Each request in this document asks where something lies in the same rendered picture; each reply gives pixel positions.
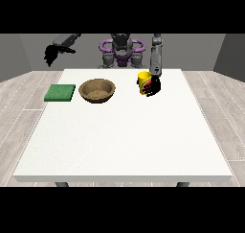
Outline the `green square pad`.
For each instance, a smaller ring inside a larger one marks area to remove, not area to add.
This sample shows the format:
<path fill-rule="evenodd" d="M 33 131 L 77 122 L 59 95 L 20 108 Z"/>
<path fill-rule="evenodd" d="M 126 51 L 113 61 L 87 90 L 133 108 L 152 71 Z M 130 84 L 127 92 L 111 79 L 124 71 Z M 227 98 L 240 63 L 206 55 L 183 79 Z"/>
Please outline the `green square pad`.
<path fill-rule="evenodd" d="M 70 102 L 76 86 L 74 84 L 52 84 L 45 97 L 45 102 Z"/>

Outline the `brown wooden bowl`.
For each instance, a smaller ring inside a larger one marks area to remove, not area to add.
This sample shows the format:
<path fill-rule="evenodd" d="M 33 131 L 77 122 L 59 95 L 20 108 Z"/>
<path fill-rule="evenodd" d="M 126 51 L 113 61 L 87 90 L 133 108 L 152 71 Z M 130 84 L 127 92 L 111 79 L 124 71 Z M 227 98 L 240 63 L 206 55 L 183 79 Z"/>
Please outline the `brown wooden bowl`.
<path fill-rule="evenodd" d="M 92 79 L 84 82 L 78 89 L 80 96 L 91 104 L 107 102 L 114 94 L 116 86 L 106 79 Z"/>

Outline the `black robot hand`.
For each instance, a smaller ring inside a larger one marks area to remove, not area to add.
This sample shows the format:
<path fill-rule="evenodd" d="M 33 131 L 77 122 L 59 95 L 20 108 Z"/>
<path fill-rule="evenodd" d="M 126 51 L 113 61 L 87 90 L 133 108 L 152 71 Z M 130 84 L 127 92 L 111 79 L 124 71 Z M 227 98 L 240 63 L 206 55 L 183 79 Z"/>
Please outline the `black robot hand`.
<path fill-rule="evenodd" d="M 76 51 L 69 47 L 49 45 L 45 50 L 44 59 L 48 66 L 51 66 L 52 63 L 56 60 L 59 53 L 71 53 L 74 54 Z"/>
<path fill-rule="evenodd" d="M 143 92 L 147 97 L 157 94 L 161 90 L 161 82 L 158 76 L 152 76 L 151 82 L 144 86 Z"/>

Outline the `yellow cup with melon print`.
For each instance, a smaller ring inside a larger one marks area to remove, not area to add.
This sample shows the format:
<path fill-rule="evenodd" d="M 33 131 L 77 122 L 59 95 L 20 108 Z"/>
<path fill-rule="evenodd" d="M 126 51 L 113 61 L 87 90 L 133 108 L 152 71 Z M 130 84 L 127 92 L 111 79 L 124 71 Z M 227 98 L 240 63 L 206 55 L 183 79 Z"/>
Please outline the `yellow cup with melon print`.
<path fill-rule="evenodd" d="M 145 95 L 145 91 L 151 84 L 151 73 L 148 71 L 142 71 L 138 74 L 138 85 L 140 87 L 140 93 Z"/>

